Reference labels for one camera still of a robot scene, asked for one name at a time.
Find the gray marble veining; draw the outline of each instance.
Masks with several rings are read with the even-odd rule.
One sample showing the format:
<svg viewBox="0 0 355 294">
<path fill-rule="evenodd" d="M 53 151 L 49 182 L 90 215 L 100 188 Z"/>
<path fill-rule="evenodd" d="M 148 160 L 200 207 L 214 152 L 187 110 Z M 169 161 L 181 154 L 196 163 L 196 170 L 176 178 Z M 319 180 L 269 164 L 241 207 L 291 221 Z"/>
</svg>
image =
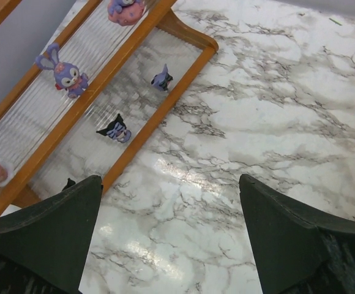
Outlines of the gray marble veining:
<svg viewBox="0 0 355 294">
<path fill-rule="evenodd" d="M 265 0 L 173 8 L 220 51 L 103 199 L 81 291 L 260 294 L 242 173 L 355 220 L 355 19 Z"/>
</svg>

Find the gray wall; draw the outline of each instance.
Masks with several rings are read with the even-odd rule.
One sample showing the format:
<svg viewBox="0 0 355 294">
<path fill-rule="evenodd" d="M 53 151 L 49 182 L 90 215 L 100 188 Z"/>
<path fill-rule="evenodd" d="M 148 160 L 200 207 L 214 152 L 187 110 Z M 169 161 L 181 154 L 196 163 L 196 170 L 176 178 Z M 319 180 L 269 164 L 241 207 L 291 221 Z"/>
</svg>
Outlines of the gray wall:
<svg viewBox="0 0 355 294">
<path fill-rule="evenodd" d="M 75 0 L 22 0 L 0 25 L 0 102 L 44 49 Z"/>
<path fill-rule="evenodd" d="M 355 17 L 355 0 L 279 0 L 322 12 L 332 12 Z"/>
</svg>

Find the pink toy base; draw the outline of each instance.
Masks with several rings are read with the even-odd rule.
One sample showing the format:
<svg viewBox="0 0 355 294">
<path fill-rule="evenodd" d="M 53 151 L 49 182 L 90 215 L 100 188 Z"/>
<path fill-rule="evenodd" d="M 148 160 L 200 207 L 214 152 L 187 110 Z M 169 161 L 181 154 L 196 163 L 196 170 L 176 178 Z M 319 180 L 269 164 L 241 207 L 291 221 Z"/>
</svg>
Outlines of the pink toy base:
<svg viewBox="0 0 355 294">
<path fill-rule="evenodd" d="M 1 167 L 6 171 L 6 179 L 0 182 L 0 187 L 6 186 L 14 178 L 14 166 L 10 162 L 0 162 Z"/>
<path fill-rule="evenodd" d="M 110 8 L 113 1 L 111 0 L 108 8 Z M 143 2 L 141 4 L 134 3 L 133 5 L 123 7 L 121 13 L 114 12 L 113 15 L 108 14 L 108 19 L 121 26 L 133 26 L 141 19 L 144 10 L 145 5 Z"/>
</svg>

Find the dark green object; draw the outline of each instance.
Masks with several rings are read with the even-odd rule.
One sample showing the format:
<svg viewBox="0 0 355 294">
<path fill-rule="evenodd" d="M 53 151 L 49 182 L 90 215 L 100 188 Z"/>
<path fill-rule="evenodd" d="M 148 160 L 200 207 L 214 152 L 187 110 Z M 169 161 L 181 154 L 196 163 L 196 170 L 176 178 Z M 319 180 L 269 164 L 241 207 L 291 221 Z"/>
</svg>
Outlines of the dark green object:
<svg viewBox="0 0 355 294">
<path fill-rule="evenodd" d="M 355 222 L 240 177 L 263 294 L 355 294 Z"/>
<path fill-rule="evenodd" d="M 54 197 L 0 217 L 0 255 L 53 288 L 77 294 L 101 197 L 102 180 L 91 176 Z"/>
</svg>

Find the purple bunny figurine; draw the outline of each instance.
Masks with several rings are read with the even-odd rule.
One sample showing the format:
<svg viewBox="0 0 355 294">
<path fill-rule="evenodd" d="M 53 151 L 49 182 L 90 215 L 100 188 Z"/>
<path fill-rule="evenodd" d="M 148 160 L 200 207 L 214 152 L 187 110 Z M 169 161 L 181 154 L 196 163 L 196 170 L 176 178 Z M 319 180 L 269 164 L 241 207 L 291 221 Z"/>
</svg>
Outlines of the purple bunny figurine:
<svg viewBox="0 0 355 294">
<path fill-rule="evenodd" d="M 67 62 L 59 61 L 59 45 L 52 43 L 47 47 L 48 58 L 44 55 L 36 57 L 36 65 L 40 69 L 53 70 L 55 87 L 58 90 L 65 89 L 69 98 L 77 98 L 88 88 L 88 76 L 80 75 L 78 67 Z"/>
<path fill-rule="evenodd" d="M 113 15 L 116 11 L 117 13 L 122 13 L 123 7 L 133 5 L 134 3 L 141 4 L 141 0 L 113 0 L 113 4 L 108 8 L 108 13 Z"/>
<path fill-rule="evenodd" d="M 151 84 L 153 87 L 155 87 L 157 90 L 160 91 L 167 91 L 168 86 L 173 80 L 173 77 L 168 73 L 168 68 L 166 64 L 164 65 L 163 71 L 160 72 L 158 75 L 155 75 L 153 80 L 151 81 Z"/>
</svg>

